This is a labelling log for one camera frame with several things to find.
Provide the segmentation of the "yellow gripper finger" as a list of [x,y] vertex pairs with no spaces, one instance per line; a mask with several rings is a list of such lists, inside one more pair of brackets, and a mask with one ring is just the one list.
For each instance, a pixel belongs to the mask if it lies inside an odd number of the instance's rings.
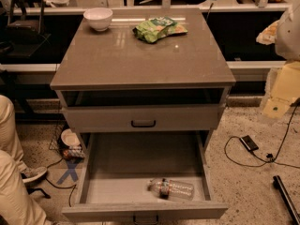
[[300,62],[286,62],[281,68],[272,68],[267,76],[262,114],[278,119],[300,98]]
[[257,37],[256,41],[263,45],[273,44],[276,40],[278,21],[272,22]]

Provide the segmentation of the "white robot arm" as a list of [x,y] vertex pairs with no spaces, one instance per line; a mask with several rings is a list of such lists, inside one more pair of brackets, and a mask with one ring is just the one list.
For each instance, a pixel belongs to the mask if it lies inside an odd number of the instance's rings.
[[265,92],[262,102],[263,115],[280,118],[300,98],[300,1],[294,1],[256,41],[263,45],[275,44],[276,54],[286,60],[282,68],[269,73],[270,90]]

